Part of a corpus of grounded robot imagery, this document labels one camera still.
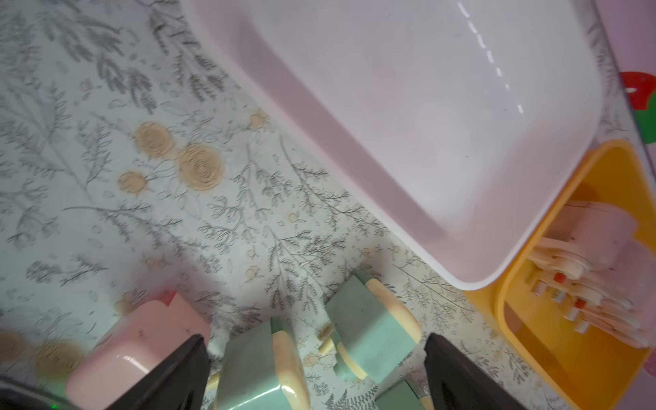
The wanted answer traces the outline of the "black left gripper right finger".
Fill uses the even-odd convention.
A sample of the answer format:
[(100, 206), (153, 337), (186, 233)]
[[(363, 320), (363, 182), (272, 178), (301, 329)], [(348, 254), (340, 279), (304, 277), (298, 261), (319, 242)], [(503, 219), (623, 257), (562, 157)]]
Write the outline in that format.
[(435, 409), (524, 409), (444, 336), (430, 334), (425, 353), (425, 370)]

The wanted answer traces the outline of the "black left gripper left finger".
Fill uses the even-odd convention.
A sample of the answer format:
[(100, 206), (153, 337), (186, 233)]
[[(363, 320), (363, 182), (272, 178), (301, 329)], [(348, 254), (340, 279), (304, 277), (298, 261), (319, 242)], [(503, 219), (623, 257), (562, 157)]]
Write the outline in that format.
[(204, 338), (193, 335), (108, 410), (199, 410), (210, 369)]

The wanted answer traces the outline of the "yellow plastic storage box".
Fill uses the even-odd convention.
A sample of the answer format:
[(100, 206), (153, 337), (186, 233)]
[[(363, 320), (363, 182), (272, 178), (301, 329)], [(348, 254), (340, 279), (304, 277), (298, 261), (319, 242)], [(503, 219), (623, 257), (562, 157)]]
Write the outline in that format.
[(466, 298), (571, 407), (614, 408), (655, 345), (655, 198), (633, 146), (586, 155), (507, 271)]

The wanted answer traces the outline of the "white plastic storage box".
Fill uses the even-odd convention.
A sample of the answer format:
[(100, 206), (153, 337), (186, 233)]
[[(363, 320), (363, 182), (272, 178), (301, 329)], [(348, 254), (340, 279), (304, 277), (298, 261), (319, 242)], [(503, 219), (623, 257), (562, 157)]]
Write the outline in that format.
[(451, 285), (495, 281), (584, 157), (572, 1), (184, 1), (205, 51)]

